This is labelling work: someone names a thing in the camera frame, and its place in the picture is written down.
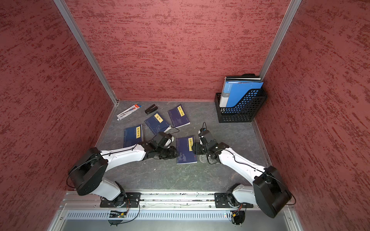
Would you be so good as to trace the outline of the grey knitted cloth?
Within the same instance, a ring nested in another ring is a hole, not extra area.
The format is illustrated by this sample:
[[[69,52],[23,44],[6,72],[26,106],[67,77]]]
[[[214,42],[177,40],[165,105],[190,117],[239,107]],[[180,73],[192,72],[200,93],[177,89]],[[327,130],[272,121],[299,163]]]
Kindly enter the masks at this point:
[[[199,155],[198,158],[199,158],[199,161],[201,163],[207,163],[208,162],[206,155]]]

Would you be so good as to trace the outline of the blue book Zhuangzi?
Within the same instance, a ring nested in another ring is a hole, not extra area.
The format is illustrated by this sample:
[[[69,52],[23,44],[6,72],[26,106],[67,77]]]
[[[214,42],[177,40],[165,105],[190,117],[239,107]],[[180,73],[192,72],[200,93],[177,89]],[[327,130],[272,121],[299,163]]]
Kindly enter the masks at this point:
[[[159,114],[155,113],[145,120],[145,124],[149,127],[150,131],[156,135],[159,132],[167,132],[172,127],[171,125]]]

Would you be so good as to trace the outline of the blue book Yuewei notes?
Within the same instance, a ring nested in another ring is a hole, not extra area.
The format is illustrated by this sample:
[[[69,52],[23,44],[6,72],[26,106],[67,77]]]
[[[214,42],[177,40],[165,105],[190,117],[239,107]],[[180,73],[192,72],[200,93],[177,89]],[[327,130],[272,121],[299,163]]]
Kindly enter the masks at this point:
[[[176,139],[176,149],[179,153],[177,164],[193,164],[197,162],[197,157],[193,153],[194,136],[182,137]]]

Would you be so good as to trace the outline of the blue book Mengxi Bitan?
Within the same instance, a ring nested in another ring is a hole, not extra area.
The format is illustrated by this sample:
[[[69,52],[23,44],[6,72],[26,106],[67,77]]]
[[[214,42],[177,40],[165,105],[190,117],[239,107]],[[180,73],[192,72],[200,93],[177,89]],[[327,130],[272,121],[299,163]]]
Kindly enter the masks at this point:
[[[124,142],[123,147],[130,147],[135,144],[144,141],[144,128],[143,125],[136,125],[134,127],[129,127],[124,130]]]

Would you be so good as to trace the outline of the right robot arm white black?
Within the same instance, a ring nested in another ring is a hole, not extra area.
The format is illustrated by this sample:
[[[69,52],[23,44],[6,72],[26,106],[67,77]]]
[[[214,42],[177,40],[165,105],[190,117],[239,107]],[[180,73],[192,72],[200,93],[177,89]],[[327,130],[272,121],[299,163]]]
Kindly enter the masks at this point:
[[[194,154],[206,156],[231,168],[253,187],[249,190],[242,184],[233,185],[225,196],[231,207],[238,208],[243,204],[256,205],[268,217],[275,218],[293,198],[293,194],[275,167],[264,167],[247,160],[229,145],[217,142],[205,128],[199,130],[198,136],[199,142],[192,146]]]

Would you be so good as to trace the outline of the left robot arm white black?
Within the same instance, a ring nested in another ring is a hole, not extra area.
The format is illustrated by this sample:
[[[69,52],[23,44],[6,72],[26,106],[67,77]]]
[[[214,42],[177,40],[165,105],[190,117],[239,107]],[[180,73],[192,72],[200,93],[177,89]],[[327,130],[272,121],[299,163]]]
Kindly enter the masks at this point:
[[[175,137],[159,132],[149,141],[116,150],[90,148],[68,172],[66,182],[71,183],[78,195],[94,194],[116,208],[128,206],[129,199],[124,188],[106,178],[106,173],[114,168],[147,159],[168,160],[179,156],[171,145]]]

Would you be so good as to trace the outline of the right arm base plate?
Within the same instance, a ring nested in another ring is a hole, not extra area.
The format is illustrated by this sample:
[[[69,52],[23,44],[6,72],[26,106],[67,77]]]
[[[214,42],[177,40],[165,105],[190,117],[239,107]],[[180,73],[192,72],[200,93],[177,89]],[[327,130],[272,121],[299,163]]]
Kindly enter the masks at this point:
[[[240,203],[236,200],[236,198],[232,195],[232,193],[215,193],[214,194],[214,201],[216,208],[234,208],[239,209],[242,208],[253,208],[252,204],[249,203]]]

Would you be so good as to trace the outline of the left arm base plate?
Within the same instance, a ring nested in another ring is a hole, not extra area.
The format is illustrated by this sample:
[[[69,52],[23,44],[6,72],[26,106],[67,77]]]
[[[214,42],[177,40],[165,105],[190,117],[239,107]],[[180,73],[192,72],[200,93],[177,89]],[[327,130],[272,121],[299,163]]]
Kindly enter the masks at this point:
[[[141,198],[141,193],[122,193],[113,201],[109,201],[104,197],[101,197],[101,208],[138,208],[138,203]]]

